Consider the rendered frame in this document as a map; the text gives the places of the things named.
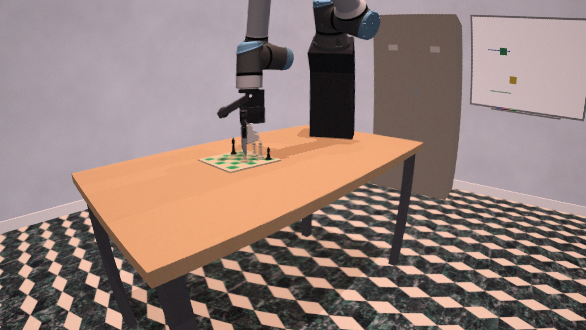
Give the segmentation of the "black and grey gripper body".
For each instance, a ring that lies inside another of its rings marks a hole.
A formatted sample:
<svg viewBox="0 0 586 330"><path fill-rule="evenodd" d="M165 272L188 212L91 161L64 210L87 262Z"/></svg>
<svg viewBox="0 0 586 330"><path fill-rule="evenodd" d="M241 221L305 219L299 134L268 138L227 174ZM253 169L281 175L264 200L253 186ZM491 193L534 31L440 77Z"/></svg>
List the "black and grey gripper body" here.
<svg viewBox="0 0 586 330"><path fill-rule="evenodd" d="M242 114L245 113L247 123L265 123L264 89L239 89L239 93L246 93L249 102L240 108L240 123L242 125ZM249 95L252 94L250 98ZM247 108L248 107L248 108ZM257 113L252 113L257 112Z"/></svg>

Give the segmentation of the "green and cream chessboard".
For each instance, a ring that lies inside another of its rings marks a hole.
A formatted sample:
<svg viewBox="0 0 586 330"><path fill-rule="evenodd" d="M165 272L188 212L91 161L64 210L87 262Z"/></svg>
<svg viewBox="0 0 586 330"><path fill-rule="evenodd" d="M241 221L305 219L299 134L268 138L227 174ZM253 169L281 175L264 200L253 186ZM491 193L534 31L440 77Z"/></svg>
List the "green and cream chessboard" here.
<svg viewBox="0 0 586 330"><path fill-rule="evenodd" d="M254 167L259 167L275 162L281 161L281 159L271 157L271 160L266 160L266 155L263 155L264 158L257 158L257 156L251 156L252 152L247 151L247 160L248 162L242 162L243 160L243 150L236 151L236 155L231 155L230 153L206 157L198 159L198 161L210 165L212 167L218 168L228 173L234 173Z"/></svg>

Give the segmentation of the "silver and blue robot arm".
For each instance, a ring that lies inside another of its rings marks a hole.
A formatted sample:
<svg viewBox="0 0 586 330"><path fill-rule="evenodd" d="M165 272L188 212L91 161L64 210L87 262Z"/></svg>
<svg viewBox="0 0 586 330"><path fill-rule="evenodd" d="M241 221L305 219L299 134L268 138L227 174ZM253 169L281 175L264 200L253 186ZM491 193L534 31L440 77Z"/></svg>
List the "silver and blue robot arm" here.
<svg viewBox="0 0 586 330"><path fill-rule="evenodd" d="M271 0L248 2L246 37L236 52L236 88L262 88L263 70L287 70L293 64L291 49L268 43L270 6ZM379 14L370 10L364 0L313 0L313 12L316 28L313 44L320 51L346 50L350 47L347 34L370 40L380 26ZM217 115L225 118L248 102L244 96L227 108L220 108Z"/></svg>

